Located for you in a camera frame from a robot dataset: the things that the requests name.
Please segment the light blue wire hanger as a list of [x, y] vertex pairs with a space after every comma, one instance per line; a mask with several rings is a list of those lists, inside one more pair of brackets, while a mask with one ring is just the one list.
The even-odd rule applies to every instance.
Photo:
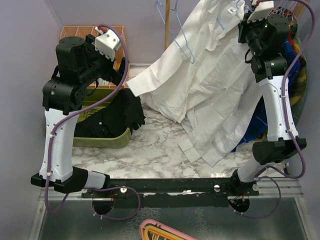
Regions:
[[217, 21], [224, 31], [229, 31], [243, 19], [244, 0], [221, 0]]

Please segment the white shirt being hung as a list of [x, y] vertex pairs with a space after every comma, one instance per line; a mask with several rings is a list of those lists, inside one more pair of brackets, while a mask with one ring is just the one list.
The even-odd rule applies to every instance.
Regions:
[[194, 64], [172, 42], [158, 60], [127, 83], [134, 95], [143, 96], [150, 107], [176, 122], [195, 106], [190, 90], [201, 82], [200, 70], [211, 71], [229, 49], [246, 48], [238, 43], [238, 24], [225, 31], [218, 23], [220, 1], [199, 1], [183, 24]]

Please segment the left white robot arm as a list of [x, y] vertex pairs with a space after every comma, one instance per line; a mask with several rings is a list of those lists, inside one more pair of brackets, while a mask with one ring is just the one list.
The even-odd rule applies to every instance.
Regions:
[[[98, 37], [62, 38], [55, 48], [57, 66], [51, 79], [42, 88], [46, 120], [45, 151], [40, 171], [30, 183], [34, 186], [69, 194], [93, 189], [97, 196], [106, 197], [111, 190], [109, 176], [72, 165], [74, 132], [81, 113], [101, 105], [113, 97], [123, 85], [129, 60], [123, 57], [119, 70], [114, 69], [115, 52], [125, 47], [121, 36], [105, 33]], [[88, 86], [99, 78], [116, 85], [112, 93], [83, 108], [89, 95]]]

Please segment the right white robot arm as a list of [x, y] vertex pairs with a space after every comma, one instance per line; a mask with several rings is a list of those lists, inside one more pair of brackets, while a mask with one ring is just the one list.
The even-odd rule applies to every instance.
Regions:
[[289, 20], [275, 14], [254, 18], [245, 14], [238, 24], [238, 42], [246, 43], [252, 59], [251, 69], [262, 92], [267, 118], [267, 139], [255, 142], [253, 157], [235, 170], [230, 178], [230, 191], [240, 196], [249, 189], [256, 175], [271, 163], [280, 163], [307, 146], [300, 138], [292, 116], [289, 99], [288, 64], [284, 42], [290, 33]]

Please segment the yellow plaid hanging shirt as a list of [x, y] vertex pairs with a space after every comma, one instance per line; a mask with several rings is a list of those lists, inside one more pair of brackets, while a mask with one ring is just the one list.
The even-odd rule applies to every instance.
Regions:
[[[292, 63], [301, 50], [301, 41], [298, 34], [298, 24], [291, 24], [291, 33], [285, 43], [286, 58], [288, 65]], [[302, 54], [289, 71], [289, 101], [294, 123], [297, 124], [301, 118], [306, 100], [307, 87], [307, 62]]]

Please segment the hanging white shirt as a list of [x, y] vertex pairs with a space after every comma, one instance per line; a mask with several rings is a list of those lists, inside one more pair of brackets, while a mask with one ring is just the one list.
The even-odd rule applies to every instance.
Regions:
[[201, 82], [190, 90], [195, 106], [181, 122], [188, 137], [179, 147], [191, 163], [203, 159], [213, 167], [237, 146], [249, 126], [262, 93], [245, 63], [246, 51], [228, 49], [212, 70], [200, 70]]

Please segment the blue plaid hanging shirt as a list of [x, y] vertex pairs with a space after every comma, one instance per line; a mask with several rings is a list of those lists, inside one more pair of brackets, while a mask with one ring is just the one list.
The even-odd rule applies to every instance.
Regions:
[[236, 145], [239, 146], [243, 143], [248, 143], [250, 141], [260, 139], [264, 134], [265, 130], [268, 128], [267, 113], [263, 97], [258, 101], [256, 108], [253, 112], [252, 118], [249, 122], [247, 130]]

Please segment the pink plastic hanger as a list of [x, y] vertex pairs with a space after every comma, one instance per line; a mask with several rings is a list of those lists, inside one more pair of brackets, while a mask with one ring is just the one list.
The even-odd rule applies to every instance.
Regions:
[[146, 219], [139, 226], [142, 240], [195, 240], [194, 237], [154, 219]]

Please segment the black garment in basket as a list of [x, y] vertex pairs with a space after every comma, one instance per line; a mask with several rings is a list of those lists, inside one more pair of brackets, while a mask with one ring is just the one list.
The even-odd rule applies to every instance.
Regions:
[[138, 130], [145, 124], [140, 97], [128, 88], [121, 89], [112, 102], [75, 126], [80, 138], [116, 138], [126, 129]]

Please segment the orange hangers on rack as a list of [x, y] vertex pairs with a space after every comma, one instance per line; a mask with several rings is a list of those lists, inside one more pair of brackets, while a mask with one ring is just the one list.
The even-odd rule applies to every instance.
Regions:
[[286, 17], [291, 24], [297, 24], [304, 10], [305, 6], [302, 3], [293, 0], [278, 0], [274, 2], [274, 8], [270, 14], [281, 15]]

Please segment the orange file organizer rack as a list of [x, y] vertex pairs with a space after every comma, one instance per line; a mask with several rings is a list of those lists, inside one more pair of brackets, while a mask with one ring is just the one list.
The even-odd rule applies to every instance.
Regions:
[[[125, 34], [125, 29], [123, 25], [116, 25], [113, 26], [113, 28], [119, 33], [121, 34], [124, 43], [126, 44], [126, 34]], [[96, 26], [85, 26], [85, 25], [81, 25], [81, 26], [77, 26], [77, 25], [72, 25], [72, 26], [63, 26], [62, 31], [60, 33], [60, 39], [63, 39], [65, 37], [81, 37], [81, 38], [85, 38], [86, 35], [93, 35], [94, 37], [97, 37], [99, 35], [99, 32], [96, 30]], [[113, 64], [113, 68], [115, 70], [119, 70], [120, 68], [120, 64], [121, 64], [121, 60], [122, 58], [125, 56], [125, 52], [123, 47], [121, 46], [118, 51], [115, 53], [115, 62]], [[100, 78], [98, 80], [99, 82], [99, 88], [102, 89], [115, 89], [116, 85], [114, 85], [113, 83], [103, 80], [102, 78]]]

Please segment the wooden pole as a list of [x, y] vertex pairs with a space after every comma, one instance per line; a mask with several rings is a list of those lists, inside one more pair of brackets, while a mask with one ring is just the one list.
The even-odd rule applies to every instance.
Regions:
[[166, 50], [169, 46], [169, 37], [170, 37], [170, 9], [171, 1], [165, 1], [165, 33], [164, 33], [164, 49]]

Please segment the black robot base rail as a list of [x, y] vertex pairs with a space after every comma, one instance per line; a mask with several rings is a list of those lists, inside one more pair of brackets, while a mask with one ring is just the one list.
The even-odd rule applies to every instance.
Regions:
[[227, 207], [228, 198], [258, 196], [256, 182], [218, 178], [113, 178], [108, 191], [88, 190], [82, 198], [112, 202], [116, 208]]

